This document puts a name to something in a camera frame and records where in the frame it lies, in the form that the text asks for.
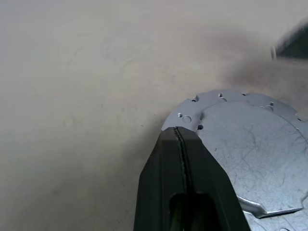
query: silver metal plate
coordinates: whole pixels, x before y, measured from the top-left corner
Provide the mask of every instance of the silver metal plate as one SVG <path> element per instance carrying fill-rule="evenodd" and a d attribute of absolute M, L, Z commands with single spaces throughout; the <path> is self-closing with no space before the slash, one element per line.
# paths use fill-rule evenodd
<path fill-rule="evenodd" d="M 268 96 L 200 93 L 162 130 L 196 131 L 225 169 L 253 231 L 308 231 L 308 125 Z"/>

